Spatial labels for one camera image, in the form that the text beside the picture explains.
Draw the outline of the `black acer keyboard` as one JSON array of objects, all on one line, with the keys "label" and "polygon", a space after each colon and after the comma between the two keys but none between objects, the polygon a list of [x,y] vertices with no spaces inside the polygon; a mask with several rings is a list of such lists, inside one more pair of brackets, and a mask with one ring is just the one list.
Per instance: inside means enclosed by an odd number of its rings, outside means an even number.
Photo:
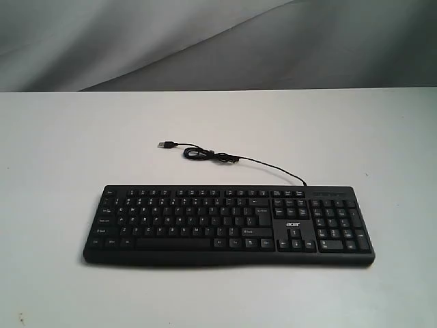
[{"label": "black acer keyboard", "polygon": [[369,266],[351,187],[108,185],[83,256],[92,264]]}]

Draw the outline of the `grey backdrop cloth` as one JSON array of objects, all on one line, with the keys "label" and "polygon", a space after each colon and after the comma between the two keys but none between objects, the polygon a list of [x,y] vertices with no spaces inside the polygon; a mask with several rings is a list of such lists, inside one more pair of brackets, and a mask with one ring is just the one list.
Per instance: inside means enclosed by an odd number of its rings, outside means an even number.
[{"label": "grey backdrop cloth", "polygon": [[435,1],[2,1],[2,92],[431,87]]}]

